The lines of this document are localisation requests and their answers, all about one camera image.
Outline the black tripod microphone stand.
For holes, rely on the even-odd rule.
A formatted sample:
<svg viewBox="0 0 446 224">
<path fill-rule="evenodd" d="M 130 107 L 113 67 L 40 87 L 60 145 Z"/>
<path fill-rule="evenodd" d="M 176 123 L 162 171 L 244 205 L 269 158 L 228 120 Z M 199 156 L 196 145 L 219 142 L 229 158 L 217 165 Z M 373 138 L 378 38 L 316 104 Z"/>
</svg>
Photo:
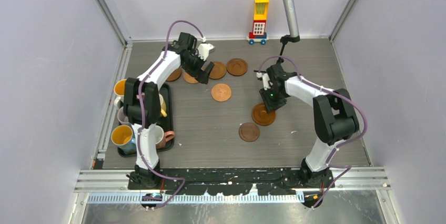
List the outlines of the black tripod microphone stand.
<svg viewBox="0 0 446 224">
<path fill-rule="evenodd" d="M 301 79 L 301 73 L 300 73 L 300 70 L 299 70 L 299 68 L 298 68 L 298 66 L 297 66 L 297 63 L 295 63 L 292 59 L 287 58 L 287 57 L 285 57 L 285 56 L 283 55 L 284 50 L 285 50 L 285 46 L 286 46 L 288 43 L 297 43 L 297 42 L 299 42 L 300 40 L 301 40 L 301 38 L 300 38 L 299 35 L 298 35 L 297 37 L 292 37 L 291 35 L 284 35 L 284 36 L 282 36 L 282 37 L 280 38 L 280 42 L 281 42 L 281 50 L 280 50 L 279 55 L 278 55 L 278 56 L 270 56 L 270 57 L 266 58 L 266 59 L 260 64 L 260 66 L 259 66 L 257 69 L 253 70 L 253 72 L 255 72 L 255 73 L 259 73 L 259 72 L 261 72 L 261 71 L 262 71 L 262 67 L 263 67 L 263 65 L 264 65 L 267 61 L 269 61 L 269 60 L 271 60 L 271 59 L 277 58 L 279 63 L 280 63 L 280 60 L 281 60 L 281 59 L 284 59 L 284 60 L 287 60 L 287 61 L 289 61 L 289 62 L 292 63 L 292 65 L 294 66 L 294 68 L 295 68 L 295 70 L 296 70 L 296 73 L 297 73 L 298 78 Z"/>
</svg>

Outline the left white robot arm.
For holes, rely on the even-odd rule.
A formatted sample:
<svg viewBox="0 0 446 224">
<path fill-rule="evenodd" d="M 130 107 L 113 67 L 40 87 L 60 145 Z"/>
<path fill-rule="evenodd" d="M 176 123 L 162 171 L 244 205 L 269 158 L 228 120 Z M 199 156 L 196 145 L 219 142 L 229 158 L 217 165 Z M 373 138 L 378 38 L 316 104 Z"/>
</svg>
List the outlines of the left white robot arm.
<svg viewBox="0 0 446 224">
<path fill-rule="evenodd" d="M 214 45 L 195 36 L 181 32 L 179 38 L 167 43 L 156 61 L 137 78 L 127 78 L 123 110 L 132 126 L 137 149 L 135 170 L 130 179 L 148 189 L 156 189 L 161 183 L 159 157 L 156 144 L 156 126 L 161 117 L 159 90 L 167 78 L 182 68 L 196 81 L 207 84 L 214 67 L 208 56 Z"/>
</svg>

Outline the brown wooden coaster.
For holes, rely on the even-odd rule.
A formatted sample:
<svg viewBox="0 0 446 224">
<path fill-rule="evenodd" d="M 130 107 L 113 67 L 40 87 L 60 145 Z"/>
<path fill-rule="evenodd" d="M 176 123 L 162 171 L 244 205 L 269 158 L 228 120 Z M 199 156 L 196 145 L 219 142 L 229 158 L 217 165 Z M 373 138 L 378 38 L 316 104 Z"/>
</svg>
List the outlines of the brown wooden coaster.
<svg viewBox="0 0 446 224">
<path fill-rule="evenodd" d="M 232 76 L 242 76 L 248 70 L 248 63 L 241 58 L 233 58 L 228 61 L 226 70 Z"/>
<path fill-rule="evenodd" d="M 222 62 L 214 62 L 214 67 L 210 72 L 209 78 L 213 80 L 221 79 L 226 74 L 226 65 Z"/>
<path fill-rule="evenodd" d="M 257 104 L 251 111 L 251 118 L 260 126 L 269 126 L 276 119 L 275 111 L 266 111 L 266 106 L 263 103 Z"/>
</svg>

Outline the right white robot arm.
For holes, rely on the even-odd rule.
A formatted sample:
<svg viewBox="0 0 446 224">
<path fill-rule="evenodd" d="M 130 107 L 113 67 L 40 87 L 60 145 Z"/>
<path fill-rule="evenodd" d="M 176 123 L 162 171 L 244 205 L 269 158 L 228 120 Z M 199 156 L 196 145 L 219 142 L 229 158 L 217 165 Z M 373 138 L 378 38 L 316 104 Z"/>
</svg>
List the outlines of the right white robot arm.
<svg viewBox="0 0 446 224">
<path fill-rule="evenodd" d="M 259 91 L 267 112 L 276 111 L 297 98 L 313 109 L 315 144 L 301 162 L 299 181 L 314 187 L 329 173 L 336 148 L 359 130 L 359 121 L 346 89 L 326 89 L 308 81 L 296 72 L 284 71 L 280 63 L 256 71 L 263 87 Z"/>
</svg>

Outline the woven rattan coaster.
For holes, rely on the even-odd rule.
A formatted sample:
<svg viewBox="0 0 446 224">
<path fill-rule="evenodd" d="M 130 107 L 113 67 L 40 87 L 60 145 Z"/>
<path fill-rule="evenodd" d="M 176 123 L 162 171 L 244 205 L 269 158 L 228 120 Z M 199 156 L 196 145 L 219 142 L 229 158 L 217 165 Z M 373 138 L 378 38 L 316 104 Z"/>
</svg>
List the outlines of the woven rattan coaster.
<svg viewBox="0 0 446 224">
<path fill-rule="evenodd" d="M 190 84 L 197 84 L 198 83 L 198 81 L 194 77 L 190 76 L 186 72 L 183 73 L 183 78 L 184 78 L 184 80 L 187 83 L 190 83 Z"/>
<path fill-rule="evenodd" d="M 211 89 L 211 96 L 215 101 L 224 102 L 232 96 L 232 91 L 229 85 L 220 83 Z"/>
</svg>

